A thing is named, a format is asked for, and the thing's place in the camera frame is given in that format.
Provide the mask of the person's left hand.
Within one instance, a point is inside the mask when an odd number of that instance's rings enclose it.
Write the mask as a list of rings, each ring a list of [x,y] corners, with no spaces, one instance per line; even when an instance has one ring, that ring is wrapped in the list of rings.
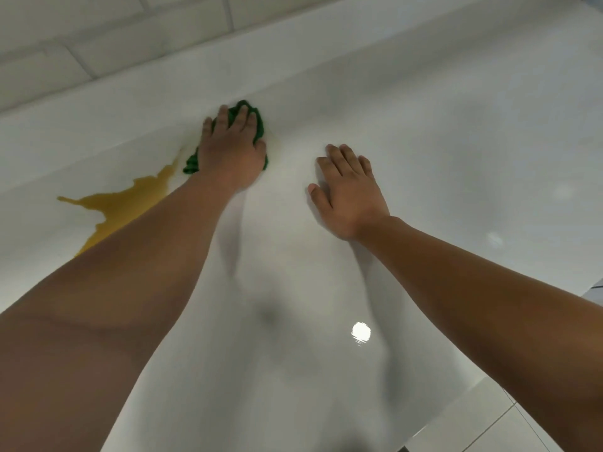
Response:
[[[203,141],[202,126],[198,145],[199,171],[193,174],[192,181],[216,193],[232,196],[257,180],[266,160],[254,157],[256,115],[249,115],[249,137],[235,136],[228,127],[228,109],[226,105],[219,108],[213,118],[213,135],[207,142]]]

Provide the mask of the person's right hand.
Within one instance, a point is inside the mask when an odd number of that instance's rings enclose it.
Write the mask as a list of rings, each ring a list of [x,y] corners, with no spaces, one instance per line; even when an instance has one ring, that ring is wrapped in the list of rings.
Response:
[[[354,240],[365,228],[390,217],[388,205],[374,177],[358,175],[358,155],[346,144],[340,146],[349,163],[349,174],[341,176],[325,156],[316,158],[322,182],[318,184],[328,195],[332,206],[329,217],[321,220],[334,235],[343,240]]]

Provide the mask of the green cleaning cloth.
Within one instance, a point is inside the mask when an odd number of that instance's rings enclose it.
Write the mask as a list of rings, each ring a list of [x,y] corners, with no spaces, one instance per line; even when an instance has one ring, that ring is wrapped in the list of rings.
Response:
[[[256,132],[253,138],[253,144],[256,144],[259,139],[261,139],[265,134],[265,127],[263,123],[262,116],[257,107],[252,106],[247,100],[240,100],[235,106],[231,106],[228,109],[228,127],[231,127],[234,123],[235,119],[238,116],[238,113],[242,108],[247,108],[247,114],[255,114],[256,115]],[[192,175],[199,171],[199,162],[198,162],[198,149],[194,151],[192,155],[188,157],[186,160],[186,164],[182,170],[182,172],[186,175]]]

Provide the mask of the person's left forearm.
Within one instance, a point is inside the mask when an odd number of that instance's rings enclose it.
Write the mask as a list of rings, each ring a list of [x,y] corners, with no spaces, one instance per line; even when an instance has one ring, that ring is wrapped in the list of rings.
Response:
[[[100,452],[243,185],[193,175],[0,314],[0,452]]]

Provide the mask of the person's right forearm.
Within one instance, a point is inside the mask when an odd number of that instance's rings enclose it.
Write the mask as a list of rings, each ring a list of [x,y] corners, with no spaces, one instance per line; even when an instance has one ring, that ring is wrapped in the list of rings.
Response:
[[[565,452],[603,452],[603,307],[381,216],[353,238]]]

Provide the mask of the white bathtub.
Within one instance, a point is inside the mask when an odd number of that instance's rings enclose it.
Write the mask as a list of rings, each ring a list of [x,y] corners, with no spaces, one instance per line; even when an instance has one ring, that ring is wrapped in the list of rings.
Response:
[[[0,313],[135,179],[246,99],[269,163],[103,452],[394,452],[484,378],[306,187],[327,144],[411,226],[576,295],[603,277],[603,14],[579,0],[341,0],[0,117]]]

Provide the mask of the yellow liquid spill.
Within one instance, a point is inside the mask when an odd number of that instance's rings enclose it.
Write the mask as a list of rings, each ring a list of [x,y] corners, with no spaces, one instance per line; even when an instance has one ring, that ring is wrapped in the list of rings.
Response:
[[[79,199],[58,196],[57,200],[76,205],[88,211],[100,212],[104,219],[96,224],[95,231],[76,253],[89,250],[105,238],[143,215],[169,194],[170,180],[177,171],[182,155],[164,166],[156,175],[135,178],[132,185],[124,190],[110,193],[96,193]]]

